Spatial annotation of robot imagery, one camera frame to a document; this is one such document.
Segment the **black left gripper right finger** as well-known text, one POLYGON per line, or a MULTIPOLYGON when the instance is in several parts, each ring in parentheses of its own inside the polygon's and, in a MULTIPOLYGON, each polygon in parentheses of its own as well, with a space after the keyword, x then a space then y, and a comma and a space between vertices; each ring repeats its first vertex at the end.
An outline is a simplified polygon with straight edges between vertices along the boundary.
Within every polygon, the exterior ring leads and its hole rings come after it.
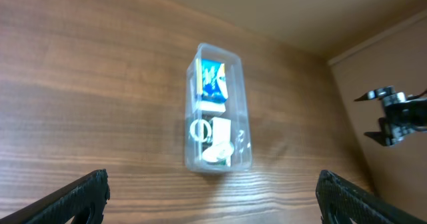
POLYGON ((320 172, 316 198, 322 224, 424 224, 328 170, 320 172))

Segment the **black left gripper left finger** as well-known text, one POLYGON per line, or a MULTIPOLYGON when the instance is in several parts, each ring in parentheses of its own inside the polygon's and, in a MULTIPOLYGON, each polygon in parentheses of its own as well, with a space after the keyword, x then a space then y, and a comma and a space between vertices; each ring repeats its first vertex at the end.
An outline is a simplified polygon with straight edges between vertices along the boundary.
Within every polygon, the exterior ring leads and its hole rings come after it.
POLYGON ((98 169, 56 190, 44 198, 4 217, 2 223, 81 223, 103 221, 110 199, 108 175, 98 169))

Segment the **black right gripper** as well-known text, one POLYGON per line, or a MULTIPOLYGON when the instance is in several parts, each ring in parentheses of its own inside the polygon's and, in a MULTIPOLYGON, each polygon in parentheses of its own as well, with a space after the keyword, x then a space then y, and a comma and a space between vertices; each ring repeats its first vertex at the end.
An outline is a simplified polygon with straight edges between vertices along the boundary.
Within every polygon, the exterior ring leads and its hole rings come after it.
POLYGON ((393 146, 415 132, 426 132, 426 98, 406 97, 403 92, 396 93, 393 86, 368 91, 354 101, 380 100, 384 117, 379 119, 381 131, 365 132, 383 147, 393 146))

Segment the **blue VapoDrops lozenge box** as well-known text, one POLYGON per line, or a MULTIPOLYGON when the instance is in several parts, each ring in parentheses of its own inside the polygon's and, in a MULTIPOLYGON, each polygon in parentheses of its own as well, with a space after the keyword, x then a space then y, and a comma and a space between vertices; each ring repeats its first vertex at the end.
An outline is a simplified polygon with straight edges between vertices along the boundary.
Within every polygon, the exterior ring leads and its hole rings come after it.
POLYGON ((225 64, 210 59, 196 59, 196 95, 202 101, 225 103, 228 100, 225 64))

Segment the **dark green square box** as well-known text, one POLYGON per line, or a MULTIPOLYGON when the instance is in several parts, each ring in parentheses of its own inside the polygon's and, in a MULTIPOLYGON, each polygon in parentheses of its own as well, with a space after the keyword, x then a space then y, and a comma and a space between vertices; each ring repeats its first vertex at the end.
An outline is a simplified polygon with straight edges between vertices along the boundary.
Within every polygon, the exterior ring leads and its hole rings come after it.
POLYGON ((213 129, 211 124, 205 119, 196 119, 189 127, 189 134, 194 141, 209 143, 213 137, 213 129))

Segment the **white medicine box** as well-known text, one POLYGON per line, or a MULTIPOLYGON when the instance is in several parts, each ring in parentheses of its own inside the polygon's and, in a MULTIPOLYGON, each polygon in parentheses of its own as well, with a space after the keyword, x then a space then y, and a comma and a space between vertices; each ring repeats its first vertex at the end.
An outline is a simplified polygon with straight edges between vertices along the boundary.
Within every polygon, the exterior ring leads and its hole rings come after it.
POLYGON ((226 112, 224 103, 214 103, 210 101, 200 101, 199 109, 203 115, 220 116, 226 112))

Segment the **white green Panadol box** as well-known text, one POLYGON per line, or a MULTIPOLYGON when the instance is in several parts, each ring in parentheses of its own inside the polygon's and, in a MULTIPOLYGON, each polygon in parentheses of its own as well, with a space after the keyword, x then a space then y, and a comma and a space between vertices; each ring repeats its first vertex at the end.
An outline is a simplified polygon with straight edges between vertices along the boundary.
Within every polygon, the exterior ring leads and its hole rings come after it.
MULTIPOLYGON (((210 124, 213 129, 213 137, 212 137, 211 145, 219 144, 224 141, 231 142, 231 121, 229 119, 224 119, 221 117, 213 117, 210 121, 210 124)), ((221 165, 225 165, 226 167, 230 167, 231 157, 229 157, 228 159, 222 162, 215 163, 215 164, 221 164, 221 165)))

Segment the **white spray bottle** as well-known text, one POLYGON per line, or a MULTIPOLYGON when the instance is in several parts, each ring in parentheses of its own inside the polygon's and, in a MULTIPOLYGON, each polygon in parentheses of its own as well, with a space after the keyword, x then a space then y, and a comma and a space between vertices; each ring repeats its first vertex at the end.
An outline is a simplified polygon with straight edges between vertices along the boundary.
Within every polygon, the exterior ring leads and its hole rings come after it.
POLYGON ((224 141, 219 144, 212 145, 203 151, 201 158, 208 163, 219 163, 234 153, 235 147, 229 141, 224 141))

